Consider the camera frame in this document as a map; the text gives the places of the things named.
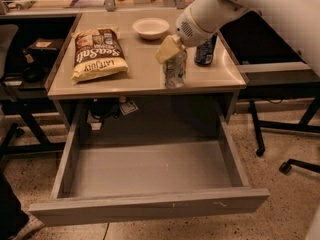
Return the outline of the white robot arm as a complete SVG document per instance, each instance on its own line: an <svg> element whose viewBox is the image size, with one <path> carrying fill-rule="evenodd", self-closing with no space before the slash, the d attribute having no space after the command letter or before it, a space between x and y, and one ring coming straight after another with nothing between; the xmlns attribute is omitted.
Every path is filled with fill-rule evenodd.
<svg viewBox="0 0 320 240"><path fill-rule="evenodd" d="M164 63L204 43L222 26L254 11L320 75L320 0L194 0L176 20L176 33L156 52Z"/></svg>

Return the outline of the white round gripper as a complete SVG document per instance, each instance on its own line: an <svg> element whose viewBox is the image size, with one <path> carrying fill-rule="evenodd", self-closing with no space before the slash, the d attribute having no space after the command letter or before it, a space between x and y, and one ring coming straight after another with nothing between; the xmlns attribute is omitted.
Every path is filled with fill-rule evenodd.
<svg viewBox="0 0 320 240"><path fill-rule="evenodd" d="M204 43L212 36L210 12L208 7L189 5L176 20L176 34L168 35L156 51L155 58L159 64L186 47L194 47Z"/></svg>

